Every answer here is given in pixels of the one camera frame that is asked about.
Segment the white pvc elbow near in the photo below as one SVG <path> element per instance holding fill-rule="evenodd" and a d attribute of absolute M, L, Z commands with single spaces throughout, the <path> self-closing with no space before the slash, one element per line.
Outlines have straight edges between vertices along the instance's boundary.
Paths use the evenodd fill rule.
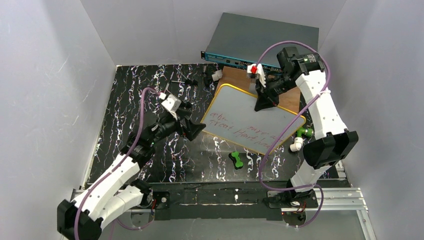
<path fill-rule="evenodd" d="M 298 152 L 302 149 L 304 139 L 302 137 L 295 137 L 293 143 L 289 146 L 291 152 Z"/>

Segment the yellow framed whiteboard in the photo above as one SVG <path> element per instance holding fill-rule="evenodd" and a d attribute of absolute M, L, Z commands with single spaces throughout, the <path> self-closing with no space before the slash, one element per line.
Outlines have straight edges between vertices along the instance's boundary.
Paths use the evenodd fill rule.
<path fill-rule="evenodd" d="M 301 116 L 280 135 L 297 114 L 280 106 L 255 111 L 256 101 L 247 91 L 221 85 L 201 120 L 204 132 L 264 155 L 275 140 L 282 145 L 306 123 Z"/>

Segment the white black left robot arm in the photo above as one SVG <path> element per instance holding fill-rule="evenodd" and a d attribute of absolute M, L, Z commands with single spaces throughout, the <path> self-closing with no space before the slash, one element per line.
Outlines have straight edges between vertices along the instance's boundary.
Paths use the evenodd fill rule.
<path fill-rule="evenodd" d="M 143 180 L 132 181 L 122 192 L 119 189 L 137 174 L 154 156 L 155 144 L 177 133 L 194 140 L 206 127 L 191 120 L 189 102 L 164 101 L 165 113 L 155 123 L 143 126 L 129 135 L 126 145 L 111 166 L 88 189 L 72 200 L 63 200 L 57 207 L 57 231 L 68 240 L 97 240 L 105 227 L 125 211 L 142 203 L 153 204 L 151 186 Z"/>

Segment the green black whiteboard eraser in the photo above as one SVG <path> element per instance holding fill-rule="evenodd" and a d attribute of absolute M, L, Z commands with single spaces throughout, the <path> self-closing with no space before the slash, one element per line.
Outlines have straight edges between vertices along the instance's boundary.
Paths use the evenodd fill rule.
<path fill-rule="evenodd" d="M 231 159 L 233 166 L 236 170 L 243 168 L 244 163 L 242 162 L 240 153 L 238 151 L 229 153 L 228 157 Z"/>

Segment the white pvc elbow far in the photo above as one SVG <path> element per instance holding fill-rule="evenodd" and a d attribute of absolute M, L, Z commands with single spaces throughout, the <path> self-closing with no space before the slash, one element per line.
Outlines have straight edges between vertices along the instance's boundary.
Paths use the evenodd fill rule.
<path fill-rule="evenodd" d="M 217 71 L 215 71 L 215 72 L 211 75 L 211 80 L 212 80 L 213 82 L 217 82 L 217 81 L 219 81 L 222 77 L 223 77 L 223 72 L 222 72 L 222 70 L 217 70 Z"/>

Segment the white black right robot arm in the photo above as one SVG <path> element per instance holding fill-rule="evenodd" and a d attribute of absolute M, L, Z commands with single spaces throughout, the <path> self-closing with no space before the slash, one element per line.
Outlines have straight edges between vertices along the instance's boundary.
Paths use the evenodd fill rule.
<path fill-rule="evenodd" d="M 289 46 L 276 57 L 280 71 L 264 73 L 259 63 L 248 67 L 249 75 L 256 74 L 254 110 L 276 107 L 280 95 L 298 87 L 312 119 L 314 140 L 307 144 L 292 144 L 292 152 L 302 148 L 304 161 L 286 188 L 268 187 L 270 196 L 263 201 L 272 209 L 316 208 L 314 187 L 318 179 L 350 153 L 359 140 L 358 133 L 348 130 L 339 116 L 328 89 L 330 70 L 317 52 L 300 54 L 295 46 Z"/>

